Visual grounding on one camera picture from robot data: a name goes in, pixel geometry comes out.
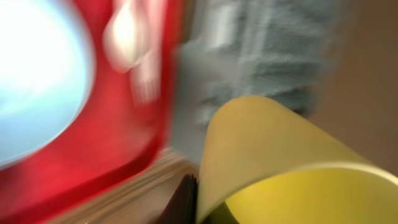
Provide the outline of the yellow plastic cup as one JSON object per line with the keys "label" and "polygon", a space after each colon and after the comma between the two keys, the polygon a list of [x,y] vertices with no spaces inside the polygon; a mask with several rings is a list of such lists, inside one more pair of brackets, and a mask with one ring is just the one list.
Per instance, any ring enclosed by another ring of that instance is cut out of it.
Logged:
{"label": "yellow plastic cup", "polygon": [[396,223],[397,177],[263,96],[212,117],[197,223]]}

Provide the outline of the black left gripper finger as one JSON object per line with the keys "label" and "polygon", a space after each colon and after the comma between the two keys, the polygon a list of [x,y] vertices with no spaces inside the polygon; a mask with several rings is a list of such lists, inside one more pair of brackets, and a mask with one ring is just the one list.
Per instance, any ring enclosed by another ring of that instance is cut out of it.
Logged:
{"label": "black left gripper finger", "polygon": [[185,175],[157,220],[157,224],[194,224],[198,195],[197,178]]}

